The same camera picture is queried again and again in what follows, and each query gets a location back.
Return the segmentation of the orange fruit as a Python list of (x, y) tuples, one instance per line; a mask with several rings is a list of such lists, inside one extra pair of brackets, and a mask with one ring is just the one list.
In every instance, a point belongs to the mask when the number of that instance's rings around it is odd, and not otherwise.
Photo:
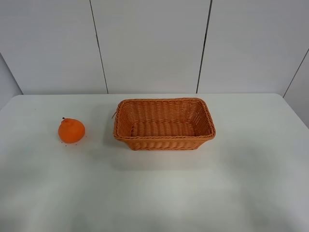
[(73, 144), (84, 137), (85, 126), (77, 119), (63, 117), (58, 128), (58, 135), (62, 142)]

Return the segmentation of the orange wicker basket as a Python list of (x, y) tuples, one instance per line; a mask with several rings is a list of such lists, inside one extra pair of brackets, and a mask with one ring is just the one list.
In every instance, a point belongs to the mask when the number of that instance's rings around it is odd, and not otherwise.
[(118, 104), (113, 135), (132, 150), (195, 150), (216, 129), (202, 99), (127, 99)]

